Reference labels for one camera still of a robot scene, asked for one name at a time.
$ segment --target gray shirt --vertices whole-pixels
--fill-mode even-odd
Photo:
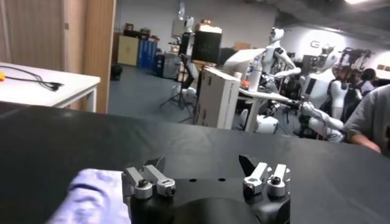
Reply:
[[[390,157],[390,85],[379,87],[364,97],[344,126],[349,135],[362,134]]]

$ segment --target black screen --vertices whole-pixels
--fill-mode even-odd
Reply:
[[[197,31],[191,59],[218,64],[222,34]]]
[[[316,79],[310,79],[310,82],[309,82],[309,85],[307,86],[307,89],[306,89],[306,94],[307,95],[310,95],[312,90],[313,90],[313,87],[314,85],[316,84]]]

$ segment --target stand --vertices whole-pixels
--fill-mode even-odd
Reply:
[[[187,58],[185,57],[185,55],[181,54],[180,58],[182,59],[182,62],[184,63],[184,65],[186,65]],[[192,114],[192,112],[191,112],[191,110],[189,108],[189,104],[185,101],[184,96],[183,96],[185,66],[184,66],[184,71],[180,71],[180,69],[179,69],[179,75],[180,75],[180,73],[183,74],[183,78],[182,78],[182,80],[180,82],[180,92],[178,94],[176,94],[175,96],[170,97],[168,100],[166,100],[162,104],[160,104],[159,107],[161,108],[162,106],[164,106],[165,104],[167,104],[169,102],[169,103],[172,103],[173,105],[179,107],[181,110],[186,108],[188,113],[190,114],[190,118],[192,118],[193,114]],[[183,121],[180,121],[179,123],[185,122],[187,120],[188,120],[188,118],[183,120]]]

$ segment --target bottle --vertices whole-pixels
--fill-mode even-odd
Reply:
[[[261,71],[263,68],[260,65],[260,60],[258,57],[255,58],[255,63],[253,64],[253,71],[250,73],[249,76],[249,91],[250,92],[257,92],[260,77],[261,77]]]

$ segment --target person's arm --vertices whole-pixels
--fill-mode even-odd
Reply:
[[[360,102],[345,124],[344,131],[347,132],[347,139],[352,144],[364,145],[380,153],[379,146],[369,139],[373,132],[374,97],[373,94],[368,94]]]
[[[354,134],[349,136],[349,141],[352,144],[356,145],[364,145],[378,153],[381,153],[380,148],[378,145],[376,145],[374,142],[370,141],[367,137],[365,137],[362,134]]]

